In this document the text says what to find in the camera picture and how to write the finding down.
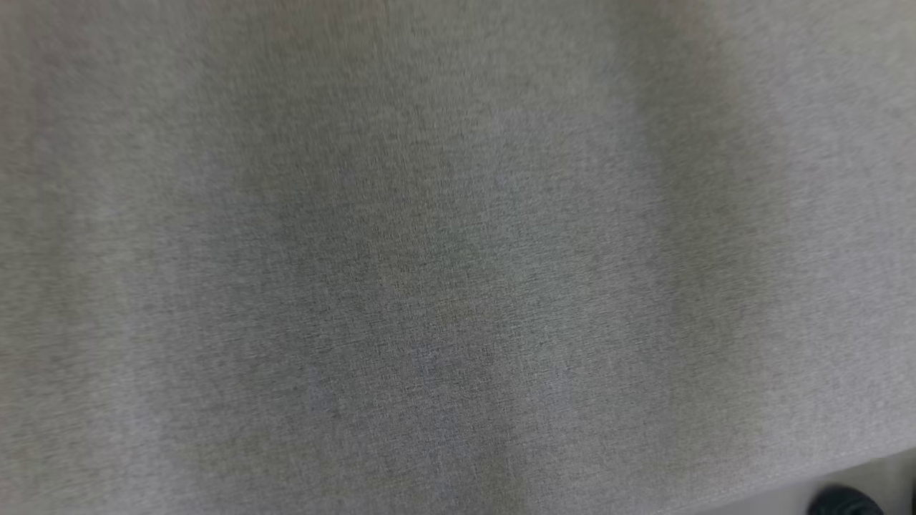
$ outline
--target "gray fabric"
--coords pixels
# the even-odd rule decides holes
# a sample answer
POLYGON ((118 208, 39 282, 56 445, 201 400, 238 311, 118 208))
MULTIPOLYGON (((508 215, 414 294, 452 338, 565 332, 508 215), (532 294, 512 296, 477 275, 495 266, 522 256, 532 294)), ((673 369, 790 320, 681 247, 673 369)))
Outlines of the gray fabric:
POLYGON ((911 0, 0 3, 0 512, 667 513, 916 445, 911 0))

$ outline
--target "floor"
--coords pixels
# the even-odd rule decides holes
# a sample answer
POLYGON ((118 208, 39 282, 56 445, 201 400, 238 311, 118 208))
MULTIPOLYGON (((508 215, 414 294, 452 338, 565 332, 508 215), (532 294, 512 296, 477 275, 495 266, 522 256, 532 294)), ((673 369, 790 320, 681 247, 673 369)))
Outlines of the floor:
POLYGON ((744 499, 703 515, 803 515, 814 494, 827 485, 858 488, 887 515, 912 515, 916 484, 916 449, 879 459, 836 474, 804 481, 744 499))

